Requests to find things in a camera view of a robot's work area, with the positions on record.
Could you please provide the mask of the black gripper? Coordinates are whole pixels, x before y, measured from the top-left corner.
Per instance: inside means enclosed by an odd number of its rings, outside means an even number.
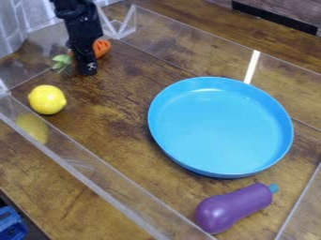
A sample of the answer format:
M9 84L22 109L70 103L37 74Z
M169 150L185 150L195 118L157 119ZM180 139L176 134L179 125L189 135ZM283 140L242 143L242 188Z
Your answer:
M102 36L96 5L92 1L54 1L53 7L54 15L66 27L68 46L72 48L78 72L93 75L97 72L97 61L89 50L93 41Z

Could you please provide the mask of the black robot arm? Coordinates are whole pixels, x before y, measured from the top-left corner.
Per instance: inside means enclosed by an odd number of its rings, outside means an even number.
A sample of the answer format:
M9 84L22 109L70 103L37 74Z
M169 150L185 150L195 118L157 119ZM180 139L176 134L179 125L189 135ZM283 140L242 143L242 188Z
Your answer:
M96 5L92 0L49 0L54 16L64 21L68 31L66 46L72 51L78 72L93 75L97 72L97 61L93 53L93 42L102 36Z

